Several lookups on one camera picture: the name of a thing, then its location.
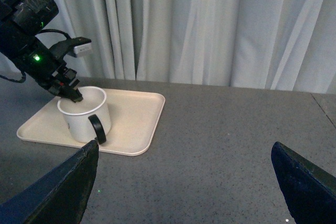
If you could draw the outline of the right gripper dark blue left finger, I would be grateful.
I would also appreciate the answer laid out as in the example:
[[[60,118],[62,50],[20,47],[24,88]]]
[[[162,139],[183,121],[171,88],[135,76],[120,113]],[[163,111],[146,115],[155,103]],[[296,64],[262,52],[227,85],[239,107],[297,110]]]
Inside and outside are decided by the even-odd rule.
[[[93,140],[23,192],[1,204],[1,223],[80,223],[97,173]]]

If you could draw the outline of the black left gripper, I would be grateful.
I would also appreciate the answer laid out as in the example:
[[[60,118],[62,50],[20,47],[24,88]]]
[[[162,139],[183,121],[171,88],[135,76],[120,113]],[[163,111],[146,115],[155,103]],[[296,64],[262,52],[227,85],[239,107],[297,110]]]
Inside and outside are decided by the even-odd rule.
[[[48,49],[35,39],[25,52],[11,59],[22,72],[31,76],[42,88],[53,95],[81,102],[83,96],[77,88],[77,72],[66,67],[64,56],[79,45],[79,38],[66,39]]]

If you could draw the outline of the right gripper dark blue right finger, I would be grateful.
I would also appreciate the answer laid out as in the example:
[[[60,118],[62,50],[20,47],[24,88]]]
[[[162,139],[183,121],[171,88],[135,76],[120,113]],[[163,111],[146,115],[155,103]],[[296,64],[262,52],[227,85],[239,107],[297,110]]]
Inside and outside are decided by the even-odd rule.
[[[295,223],[335,223],[335,177],[276,142],[271,161]]]

